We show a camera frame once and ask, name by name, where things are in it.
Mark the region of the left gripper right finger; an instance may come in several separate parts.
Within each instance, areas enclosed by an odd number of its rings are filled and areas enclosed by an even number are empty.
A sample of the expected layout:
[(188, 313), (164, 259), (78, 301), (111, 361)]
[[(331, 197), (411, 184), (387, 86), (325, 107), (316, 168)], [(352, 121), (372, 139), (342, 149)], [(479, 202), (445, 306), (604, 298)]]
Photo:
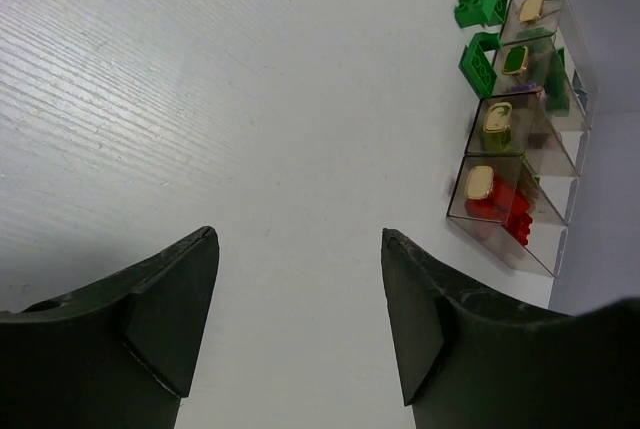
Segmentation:
[(398, 230), (381, 267), (400, 385), (419, 428), (635, 428), (639, 302), (543, 309), (437, 260)]

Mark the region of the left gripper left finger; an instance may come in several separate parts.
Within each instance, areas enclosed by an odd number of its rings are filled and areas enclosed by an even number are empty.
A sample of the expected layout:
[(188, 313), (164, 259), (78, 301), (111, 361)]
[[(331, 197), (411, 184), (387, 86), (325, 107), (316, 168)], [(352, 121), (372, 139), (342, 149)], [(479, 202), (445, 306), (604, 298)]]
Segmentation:
[(2, 426), (173, 427), (218, 265), (218, 236), (205, 226), (94, 283), (3, 312)]

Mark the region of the red long lego brick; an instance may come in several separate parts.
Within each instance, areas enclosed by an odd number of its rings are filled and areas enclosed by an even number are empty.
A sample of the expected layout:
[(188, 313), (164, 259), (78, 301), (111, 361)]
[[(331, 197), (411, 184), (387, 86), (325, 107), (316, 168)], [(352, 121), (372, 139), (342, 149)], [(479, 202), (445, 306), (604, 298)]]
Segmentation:
[(471, 171), (464, 194), (468, 215), (500, 222), (503, 227), (511, 213), (529, 214), (531, 209), (529, 200), (520, 189), (487, 167), (478, 166)]

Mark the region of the lime lego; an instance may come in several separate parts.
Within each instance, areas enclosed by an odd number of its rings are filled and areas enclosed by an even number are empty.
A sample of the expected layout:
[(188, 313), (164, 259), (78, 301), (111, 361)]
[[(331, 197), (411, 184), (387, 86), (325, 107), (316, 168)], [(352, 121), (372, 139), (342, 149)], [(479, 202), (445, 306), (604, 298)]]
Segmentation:
[(481, 131), (481, 147), (487, 153), (509, 153), (514, 150), (512, 132), (509, 128), (496, 131)]

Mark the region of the red small lego brick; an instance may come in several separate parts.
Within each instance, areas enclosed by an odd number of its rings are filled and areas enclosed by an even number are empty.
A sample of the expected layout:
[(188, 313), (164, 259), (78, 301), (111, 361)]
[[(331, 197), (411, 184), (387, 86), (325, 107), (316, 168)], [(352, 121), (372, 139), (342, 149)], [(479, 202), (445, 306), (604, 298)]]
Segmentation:
[(528, 213), (511, 213), (504, 228), (520, 245), (526, 247), (529, 243), (532, 223), (533, 219)]

